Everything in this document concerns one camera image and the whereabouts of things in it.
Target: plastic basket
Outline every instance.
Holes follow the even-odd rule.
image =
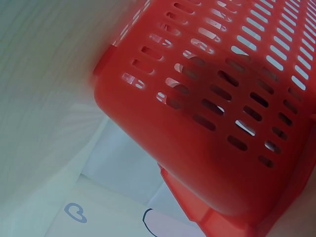
[[[316,161],[316,2],[147,1],[118,40],[100,108],[207,236],[265,236]]]

